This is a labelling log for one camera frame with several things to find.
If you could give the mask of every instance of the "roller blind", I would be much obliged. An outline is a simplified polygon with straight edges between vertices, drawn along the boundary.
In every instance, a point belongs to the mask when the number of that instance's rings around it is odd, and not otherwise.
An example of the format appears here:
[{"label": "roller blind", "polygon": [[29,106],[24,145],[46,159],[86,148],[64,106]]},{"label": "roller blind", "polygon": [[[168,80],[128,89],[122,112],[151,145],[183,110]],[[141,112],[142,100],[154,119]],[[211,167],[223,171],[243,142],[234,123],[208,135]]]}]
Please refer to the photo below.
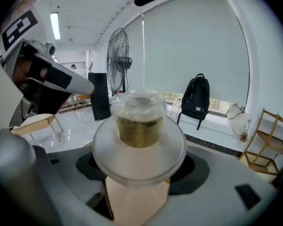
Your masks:
[{"label": "roller blind", "polygon": [[142,17],[135,19],[126,28],[129,40],[129,57],[132,59],[132,66],[127,71],[128,89],[143,89],[144,86],[144,61],[143,61],[143,38],[142,38]]},{"label": "roller blind", "polygon": [[174,0],[144,14],[145,87],[183,94],[203,73],[210,97],[245,105],[244,36],[226,0]]}]

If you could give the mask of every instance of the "standing fan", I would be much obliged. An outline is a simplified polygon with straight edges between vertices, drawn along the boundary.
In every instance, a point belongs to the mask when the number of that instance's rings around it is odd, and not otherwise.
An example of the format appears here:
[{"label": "standing fan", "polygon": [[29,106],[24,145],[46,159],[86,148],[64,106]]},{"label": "standing fan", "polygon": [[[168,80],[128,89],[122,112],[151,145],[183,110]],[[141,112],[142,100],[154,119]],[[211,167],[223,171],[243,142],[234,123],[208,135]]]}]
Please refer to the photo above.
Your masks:
[{"label": "standing fan", "polygon": [[128,36],[123,28],[116,29],[110,37],[107,51],[107,77],[112,95],[118,93],[121,87],[123,92],[128,89],[127,70],[131,65]]}]

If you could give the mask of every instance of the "white machine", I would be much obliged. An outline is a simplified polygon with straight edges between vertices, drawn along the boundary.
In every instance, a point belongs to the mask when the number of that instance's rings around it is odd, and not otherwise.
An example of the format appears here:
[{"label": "white machine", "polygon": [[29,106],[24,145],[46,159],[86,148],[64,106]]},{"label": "white machine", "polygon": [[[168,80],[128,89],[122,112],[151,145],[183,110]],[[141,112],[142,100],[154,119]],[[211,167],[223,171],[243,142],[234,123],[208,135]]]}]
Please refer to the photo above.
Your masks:
[{"label": "white machine", "polygon": [[[10,104],[11,108],[0,108],[2,118],[11,116],[4,121],[12,125],[20,125],[30,113],[55,114],[70,93],[89,95],[94,90],[91,82],[52,60],[52,44],[24,39],[35,21],[35,12],[28,11],[0,39],[5,70],[3,73],[0,65],[0,86],[10,86],[7,91],[23,95],[16,105]],[[21,59],[31,61],[31,66],[25,79],[18,83],[15,71]],[[45,76],[40,76],[42,69],[46,69]],[[46,104],[48,99],[55,101],[54,105]],[[95,143],[105,143],[105,134],[114,133],[111,120],[99,128]],[[21,214],[19,223],[23,224],[114,225],[106,197],[107,175],[97,166],[99,157],[94,158],[91,146],[46,154],[43,148],[11,134],[7,126],[0,125],[0,197],[4,199],[5,212]],[[237,159],[186,147],[184,134],[171,119],[166,118],[164,130],[186,153],[184,157],[179,155],[181,159],[174,165],[176,171],[172,172],[166,204],[147,225],[249,225],[275,197],[273,186]],[[98,152],[107,153],[101,148]]]}]

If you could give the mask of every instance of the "glossy floor tile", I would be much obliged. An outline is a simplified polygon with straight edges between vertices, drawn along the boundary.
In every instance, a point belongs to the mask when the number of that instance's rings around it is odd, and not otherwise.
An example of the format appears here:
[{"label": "glossy floor tile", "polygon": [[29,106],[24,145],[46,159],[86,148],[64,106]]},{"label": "glossy floor tile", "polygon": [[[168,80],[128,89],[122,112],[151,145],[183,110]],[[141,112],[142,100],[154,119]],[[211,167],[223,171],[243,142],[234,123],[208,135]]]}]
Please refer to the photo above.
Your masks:
[{"label": "glossy floor tile", "polygon": [[33,139],[29,134],[22,137],[32,145],[42,146],[47,153],[66,151],[83,147],[93,141],[97,128],[104,122],[104,120],[94,120],[91,107],[62,114],[58,113],[56,117],[64,130],[63,132],[54,120],[52,125],[57,133],[56,135],[53,135],[51,128],[48,127],[32,132]]}]

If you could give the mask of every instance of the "black backpack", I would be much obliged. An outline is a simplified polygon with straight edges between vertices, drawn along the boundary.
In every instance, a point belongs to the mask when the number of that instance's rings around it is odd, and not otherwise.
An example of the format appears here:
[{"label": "black backpack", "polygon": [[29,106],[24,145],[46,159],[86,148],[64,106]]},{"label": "black backpack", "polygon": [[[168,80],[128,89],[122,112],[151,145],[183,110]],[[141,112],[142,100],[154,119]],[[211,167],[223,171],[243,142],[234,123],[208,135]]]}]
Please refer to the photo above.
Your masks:
[{"label": "black backpack", "polygon": [[181,112],[178,116],[177,124],[179,123],[181,114],[199,120],[197,130],[199,130],[201,121],[208,114],[209,106],[209,83],[204,78],[202,73],[196,75],[188,85],[181,103]]}]

